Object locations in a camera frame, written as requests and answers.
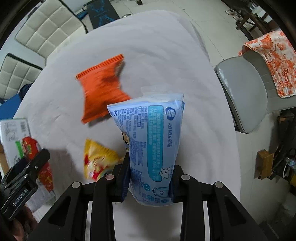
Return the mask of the blue white wipes pack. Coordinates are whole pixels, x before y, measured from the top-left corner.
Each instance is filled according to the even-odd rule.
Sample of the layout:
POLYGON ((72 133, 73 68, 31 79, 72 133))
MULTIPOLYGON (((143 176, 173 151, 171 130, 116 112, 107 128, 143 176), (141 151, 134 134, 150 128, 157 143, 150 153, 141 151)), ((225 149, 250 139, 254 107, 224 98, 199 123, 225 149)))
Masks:
POLYGON ((128 147, 135 200, 147 206, 172 204, 170 181, 180 146, 184 94, 170 90, 110 104, 107 109, 128 147))

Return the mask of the orange snack bag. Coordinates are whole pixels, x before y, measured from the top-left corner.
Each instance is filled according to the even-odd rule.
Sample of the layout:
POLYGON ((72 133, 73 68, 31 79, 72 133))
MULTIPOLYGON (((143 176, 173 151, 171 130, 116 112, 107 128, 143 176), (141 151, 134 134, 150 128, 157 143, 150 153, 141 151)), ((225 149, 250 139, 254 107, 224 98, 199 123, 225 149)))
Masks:
POLYGON ((86 124, 98 118, 103 118, 108 114, 108 105, 131 99, 121 89, 119 81, 123 61, 124 55, 119 54, 75 76, 84 91, 82 123, 86 124))

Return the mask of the blue foam mat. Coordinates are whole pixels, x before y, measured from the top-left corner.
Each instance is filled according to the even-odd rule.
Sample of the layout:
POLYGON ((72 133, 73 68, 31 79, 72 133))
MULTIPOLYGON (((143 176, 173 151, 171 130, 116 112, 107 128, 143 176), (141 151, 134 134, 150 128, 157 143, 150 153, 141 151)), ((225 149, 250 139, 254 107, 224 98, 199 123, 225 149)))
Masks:
POLYGON ((16 111, 18 110, 20 104, 21 98, 18 93, 7 100, 1 98, 0 120, 12 119, 16 114, 16 111))

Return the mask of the white plastic bag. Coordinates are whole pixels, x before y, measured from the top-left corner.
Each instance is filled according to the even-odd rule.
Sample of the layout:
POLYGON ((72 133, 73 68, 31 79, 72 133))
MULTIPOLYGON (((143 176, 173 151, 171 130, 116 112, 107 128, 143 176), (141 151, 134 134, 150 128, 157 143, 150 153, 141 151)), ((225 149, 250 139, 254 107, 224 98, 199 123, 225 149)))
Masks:
POLYGON ((32 211, 35 212, 48 201, 55 198, 54 190, 48 191, 46 187, 39 181, 36 181, 38 188, 36 192, 30 197, 27 201, 26 206, 32 211))

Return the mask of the open cardboard box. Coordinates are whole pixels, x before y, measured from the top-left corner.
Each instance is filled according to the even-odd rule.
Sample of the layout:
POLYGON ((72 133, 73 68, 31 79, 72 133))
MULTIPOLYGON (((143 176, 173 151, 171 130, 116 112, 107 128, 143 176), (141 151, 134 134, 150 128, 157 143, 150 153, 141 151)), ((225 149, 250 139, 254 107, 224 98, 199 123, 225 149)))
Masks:
POLYGON ((22 157, 22 140, 30 137, 26 118, 1 120, 1 169, 6 174, 22 157))

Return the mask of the dark blue cloth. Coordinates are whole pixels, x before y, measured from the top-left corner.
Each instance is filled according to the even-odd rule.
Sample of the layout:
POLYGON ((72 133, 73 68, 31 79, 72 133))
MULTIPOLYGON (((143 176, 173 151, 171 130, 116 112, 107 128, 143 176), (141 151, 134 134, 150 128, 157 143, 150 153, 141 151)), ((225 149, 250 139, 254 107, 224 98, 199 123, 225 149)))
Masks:
POLYGON ((18 95, 20 97, 20 100, 22 101, 23 98, 25 97, 26 93, 28 92, 28 90, 30 89, 30 87, 32 86, 32 83, 30 84, 25 84, 20 91, 18 92, 18 95))

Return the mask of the red snack packet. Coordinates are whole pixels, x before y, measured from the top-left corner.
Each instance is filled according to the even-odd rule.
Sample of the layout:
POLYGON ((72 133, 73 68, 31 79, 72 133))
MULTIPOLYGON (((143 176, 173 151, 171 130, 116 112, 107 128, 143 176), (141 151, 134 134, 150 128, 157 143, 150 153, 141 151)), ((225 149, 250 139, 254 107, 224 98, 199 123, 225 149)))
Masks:
POLYGON ((37 177, 49 191, 53 191, 53 175, 48 163, 50 154, 47 149, 41 149, 39 143, 31 137, 22 139, 22 148, 26 160, 33 166, 32 169, 37 177))

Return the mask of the yellow snack bag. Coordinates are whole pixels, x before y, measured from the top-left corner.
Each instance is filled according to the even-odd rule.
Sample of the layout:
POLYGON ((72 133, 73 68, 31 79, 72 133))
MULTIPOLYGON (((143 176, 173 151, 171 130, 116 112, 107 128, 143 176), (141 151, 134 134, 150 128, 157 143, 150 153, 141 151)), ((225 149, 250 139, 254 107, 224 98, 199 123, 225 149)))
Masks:
POLYGON ((86 139, 84 146, 84 176, 88 180, 97 181, 106 173, 111 173, 124 157, 97 142, 86 139))

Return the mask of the grey table cloth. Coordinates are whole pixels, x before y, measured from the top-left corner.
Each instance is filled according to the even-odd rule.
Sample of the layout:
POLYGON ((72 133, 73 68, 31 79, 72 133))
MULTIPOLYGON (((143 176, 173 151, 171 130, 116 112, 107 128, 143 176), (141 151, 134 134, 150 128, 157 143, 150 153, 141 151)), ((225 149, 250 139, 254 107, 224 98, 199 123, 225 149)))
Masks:
POLYGON ((119 88, 135 99, 181 93, 184 112, 176 162, 201 183, 222 182, 240 196, 236 132, 223 88, 195 26, 176 13, 145 11, 97 28, 63 49, 41 71, 16 112, 49 150, 57 196, 75 181, 86 183, 86 139, 123 156, 122 133, 110 116, 83 124, 80 72, 123 54, 119 88))

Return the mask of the white padded chair right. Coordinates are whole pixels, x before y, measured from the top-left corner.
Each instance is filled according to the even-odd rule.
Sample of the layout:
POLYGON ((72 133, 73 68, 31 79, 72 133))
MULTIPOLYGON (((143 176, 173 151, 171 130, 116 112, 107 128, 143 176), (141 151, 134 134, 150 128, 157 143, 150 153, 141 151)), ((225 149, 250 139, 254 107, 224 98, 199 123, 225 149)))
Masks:
POLYGON ((44 1, 32 11, 15 40, 49 60, 87 34, 84 23, 62 1, 44 1))

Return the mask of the white padded chair left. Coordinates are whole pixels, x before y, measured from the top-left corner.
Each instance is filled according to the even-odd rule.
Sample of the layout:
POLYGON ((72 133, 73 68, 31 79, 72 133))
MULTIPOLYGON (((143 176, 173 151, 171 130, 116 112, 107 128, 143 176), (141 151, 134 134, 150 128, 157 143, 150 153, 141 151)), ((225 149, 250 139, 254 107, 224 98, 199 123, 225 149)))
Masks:
POLYGON ((8 53, 1 66, 0 95, 10 99, 26 84, 33 84, 43 68, 8 53))

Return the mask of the white padded chair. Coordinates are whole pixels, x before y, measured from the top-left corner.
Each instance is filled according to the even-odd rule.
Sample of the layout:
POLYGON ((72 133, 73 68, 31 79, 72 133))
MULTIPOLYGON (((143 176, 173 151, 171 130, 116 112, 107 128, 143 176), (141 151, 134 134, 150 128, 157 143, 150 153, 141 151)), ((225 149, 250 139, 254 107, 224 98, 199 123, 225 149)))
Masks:
POLYGON ((0 95, 10 99, 26 84, 33 84, 43 68, 8 53, 1 66, 0 95))
POLYGON ((87 34, 84 23, 62 1, 44 1, 32 11, 15 40, 49 60, 87 34))

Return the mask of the grey chair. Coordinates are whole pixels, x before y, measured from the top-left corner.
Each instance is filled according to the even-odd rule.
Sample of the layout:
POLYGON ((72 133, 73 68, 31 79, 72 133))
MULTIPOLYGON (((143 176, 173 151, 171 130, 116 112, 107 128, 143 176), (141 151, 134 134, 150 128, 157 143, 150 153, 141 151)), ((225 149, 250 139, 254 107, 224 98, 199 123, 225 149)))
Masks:
POLYGON ((220 62, 214 71, 222 85, 235 129, 253 132, 268 113, 295 107, 295 96, 280 98, 264 59, 254 51, 220 62))

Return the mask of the orange floral towel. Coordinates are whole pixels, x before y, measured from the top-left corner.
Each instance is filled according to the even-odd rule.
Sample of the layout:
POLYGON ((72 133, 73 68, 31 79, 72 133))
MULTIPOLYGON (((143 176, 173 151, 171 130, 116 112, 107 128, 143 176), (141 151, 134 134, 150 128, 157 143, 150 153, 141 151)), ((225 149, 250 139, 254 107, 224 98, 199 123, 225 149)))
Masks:
POLYGON ((246 42, 238 55, 251 50, 266 62, 279 97, 295 96, 295 50, 284 32, 269 32, 246 42))

